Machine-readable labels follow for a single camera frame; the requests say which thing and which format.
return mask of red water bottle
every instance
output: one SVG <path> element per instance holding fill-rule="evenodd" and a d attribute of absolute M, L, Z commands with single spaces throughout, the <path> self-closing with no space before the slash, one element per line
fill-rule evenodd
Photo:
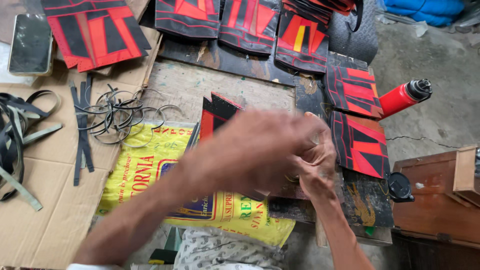
<path fill-rule="evenodd" d="M 430 98 L 432 84 L 429 80 L 413 80 L 402 84 L 379 98 L 384 115 L 382 119 L 389 117 L 412 105 Z"/>

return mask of yellow plastic sack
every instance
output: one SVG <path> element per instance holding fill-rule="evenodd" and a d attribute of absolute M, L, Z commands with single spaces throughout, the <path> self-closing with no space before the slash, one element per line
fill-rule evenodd
<path fill-rule="evenodd" d="M 125 142 L 115 169 L 108 177 L 96 214 L 103 216 L 119 204 L 128 201 L 161 178 L 175 166 L 187 146 L 193 125 L 170 123 L 153 131 L 146 124 Z M 134 126 L 132 133 L 140 127 Z M 215 192 L 195 198 L 168 214 L 165 223 L 180 226 L 216 227 L 221 230 L 250 236 L 269 245 L 282 246 L 293 230 L 295 221 L 268 217 L 267 201 L 254 201 L 238 193 Z"/>

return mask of smartphone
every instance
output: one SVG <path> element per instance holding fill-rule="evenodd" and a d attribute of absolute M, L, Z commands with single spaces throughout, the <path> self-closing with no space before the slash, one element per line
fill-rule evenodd
<path fill-rule="evenodd" d="M 44 14 L 17 15 L 8 72 L 13 75 L 50 75 L 52 46 L 52 30 Z"/>

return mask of concrete floor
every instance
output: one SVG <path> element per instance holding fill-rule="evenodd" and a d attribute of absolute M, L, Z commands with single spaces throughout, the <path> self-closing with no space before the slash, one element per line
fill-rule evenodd
<path fill-rule="evenodd" d="M 409 25 L 377 23 L 378 54 L 371 66 L 378 94 L 383 95 L 411 79 L 428 78 L 432 98 L 395 114 L 385 127 L 388 153 L 397 160 L 442 153 L 480 141 L 480 56 L 462 34 L 449 34 L 429 27 L 416 37 Z M 169 226 L 162 225 L 168 232 Z M 313 226 L 297 223 L 287 240 L 290 269 L 333 269 L 328 248 L 317 248 Z M 132 255 L 129 262 L 145 263 L 153 249 L 162 247 L 165 234 Z M 376 269 L 400 268 L 395 246 L 361 245 Z"/>

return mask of blue cloth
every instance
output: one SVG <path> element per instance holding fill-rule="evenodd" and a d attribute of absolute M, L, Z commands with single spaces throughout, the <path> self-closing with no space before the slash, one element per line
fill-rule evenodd
<path fill-rule="evenodd" d="M 387 11 L 429 25 L 449 25 L 462 12 L 462 0 L 384 0 Z"/>

